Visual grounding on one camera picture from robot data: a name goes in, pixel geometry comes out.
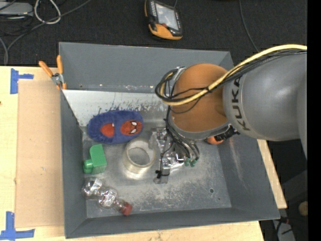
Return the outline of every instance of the gray tray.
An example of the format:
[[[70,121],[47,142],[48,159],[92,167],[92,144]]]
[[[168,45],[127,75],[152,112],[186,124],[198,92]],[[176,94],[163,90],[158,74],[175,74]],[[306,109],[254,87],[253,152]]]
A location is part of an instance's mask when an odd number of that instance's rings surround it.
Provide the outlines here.
[[[164,126],[166,106],[155,96],[162,76],[178,66],[213,63],[230,69],[229,52],[60,43],[68,90],[61,92],[65,236],[67,238],[171,229],[279,218],[255,139],[242,135],[213,146],[199,142],[195,167],[171,171],[167,184],[154,184],[153,166],[139,179],[127,174],[126,144],[103,145],[107,167],[95,176],[132,204],[131,215],[99,208],[81,195],[89,174],[82,171],[89,148],[89,119],[113,108],[134,109],[144,118],[140,137]]]

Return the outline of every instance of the yellow cable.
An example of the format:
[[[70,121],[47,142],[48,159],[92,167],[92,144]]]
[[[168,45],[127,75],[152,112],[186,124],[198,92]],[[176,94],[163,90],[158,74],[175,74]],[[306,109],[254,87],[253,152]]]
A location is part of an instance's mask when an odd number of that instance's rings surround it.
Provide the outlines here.
[[[281,46],[276,46],[276,47],[272,47],[272,48],[269,48],[269,49],[266,49],[262,52],[259,52],[249,58],[247,58],[246,60],[244,60],[243,62],[239,63],[238,65],[236,65],[235,67],[233,67],[231,70],[229,70],[227,73],[225,73],[222,77],[220,77],[218,80],[214,81],[212,84],[210,84],[208,86],[208,89],[211,90],[213,88],[215,88],[217,85],[219,85],[227,76],[232,76],[235,72],[237,72],[238,70],[240,70],[242,68],[243,65],[261,57],[261,56],[264,56],[266,54],[269,54],[269,53],[272,53],[272,52],[275,52],[275,51],[278,51],[278,50],[284,50],[284,49],[299,49],[299,50],[307,50],[307,46],[303,46],[303,45],[295,45],[295,44],[290,44],[290,45],[281,45]],[[185,103],[188,103],[188,102],[191,102],[191,101],[194,101],[196,100],[197,98],[205,95],[206,93],[208,93],[208,89],[203,89],[202,91],[194,94],[193,96],[191,97],[188,97],[184,100],[181,100],[181,101],[164,101],[164,103],[168,104],[168,105],[171,105],[171,106],[174,106],[174,105],[182,105],[182,104],[185,104]],[[165,91],[165,83],[163,83],[160,87],[160,95],[161,96],[164,96],[164,91]]]

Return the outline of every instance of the spider-man slipper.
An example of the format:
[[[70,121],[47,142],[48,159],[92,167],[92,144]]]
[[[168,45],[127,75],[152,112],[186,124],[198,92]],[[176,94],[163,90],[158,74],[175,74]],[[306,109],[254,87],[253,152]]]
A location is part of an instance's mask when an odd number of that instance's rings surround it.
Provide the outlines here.
[[[87,129],[88,135],[97,142],[125,143],[140,134],[143,129],[143,118],[137,111],[108,111],[92,118]]]

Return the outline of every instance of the tape roll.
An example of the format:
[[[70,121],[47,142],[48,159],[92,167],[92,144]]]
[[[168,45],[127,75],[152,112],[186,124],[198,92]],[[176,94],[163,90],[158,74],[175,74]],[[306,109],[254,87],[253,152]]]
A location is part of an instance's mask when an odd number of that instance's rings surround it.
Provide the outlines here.
[[[154,164],[156,152],[148,147],[147,140],[136,138],[127,144],[122,160],[128,171],[143,174]]]

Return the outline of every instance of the green toy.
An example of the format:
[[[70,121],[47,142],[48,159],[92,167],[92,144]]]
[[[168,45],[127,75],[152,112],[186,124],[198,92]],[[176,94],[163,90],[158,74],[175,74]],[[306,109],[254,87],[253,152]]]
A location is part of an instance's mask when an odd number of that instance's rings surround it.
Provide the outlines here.
[[[90,158],[84,161],[84,173],[98,174],[105,171],[107,161],[102,144],[94,145],[89,149]]]

